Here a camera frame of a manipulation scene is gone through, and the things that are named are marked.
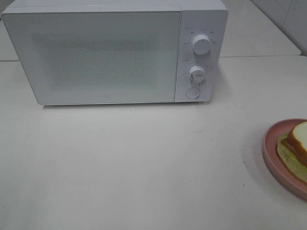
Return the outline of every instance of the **power knob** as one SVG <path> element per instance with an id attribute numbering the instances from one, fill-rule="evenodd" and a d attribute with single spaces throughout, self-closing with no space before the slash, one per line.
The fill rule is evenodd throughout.
<path id="1" fill-rule="evenodd" d="M 193 83 L 200 83 L 206 78 L 206 72 L 201 66 L 193 66 L 189 70 L 189 80 Z"/>
<path id="2" fill-rule="evenodd" d="M 195 54 L 204 55 L 211 49 L 211 38 L 205 34 L 199 34 L 192 40 Z"/>

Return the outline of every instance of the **microwave body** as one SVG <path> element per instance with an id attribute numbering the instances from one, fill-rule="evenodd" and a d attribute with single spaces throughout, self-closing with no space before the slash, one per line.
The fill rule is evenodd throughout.
<path id="1" fill-rule="evenodd" d="M 39 104 L 209 101 L 219 0 L 16 0 L 2 13 Z"/>

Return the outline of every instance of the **microwave door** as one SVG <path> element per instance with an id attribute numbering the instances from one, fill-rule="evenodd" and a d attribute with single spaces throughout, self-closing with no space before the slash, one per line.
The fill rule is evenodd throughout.
<path id="1" fill-rule="evenodd" d="M 180 11 L 4 18 L 40 104 L 174 101 Z"/>

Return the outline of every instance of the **plate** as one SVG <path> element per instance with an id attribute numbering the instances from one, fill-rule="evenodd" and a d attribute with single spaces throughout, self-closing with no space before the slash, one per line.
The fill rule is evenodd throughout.
<path id="1" fill-rule="evenodd" d="M 307 183 L 290 172 L 277 153 L 278 137 L 305 121 L 307 120 L 298 118 L 288 119 L 272 125 L 264 136 L 263 157 L 270 172 L 284 187 L 307 200 Z"/>

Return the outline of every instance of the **white table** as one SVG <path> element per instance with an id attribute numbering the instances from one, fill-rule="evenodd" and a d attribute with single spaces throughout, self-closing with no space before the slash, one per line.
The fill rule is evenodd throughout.
<path id="1" fill-rule="evenodd" d="M 11 39 L 5 29 L 3 20 L 0 21 L 0 61 L 18 61 Z"/>
<path id="2" fill-rule="evenodd" d="M 221 57 L 300 55 L 250 0 L 223 0 L 229 10 Z"/>
<path id="3" fill-rule="evenodd" d="M 210 103 L 42 107 L 0 69 L 1 230 L 306 229 L 261 152 L 306 118 L 306 57 L 221 58 Z"/>

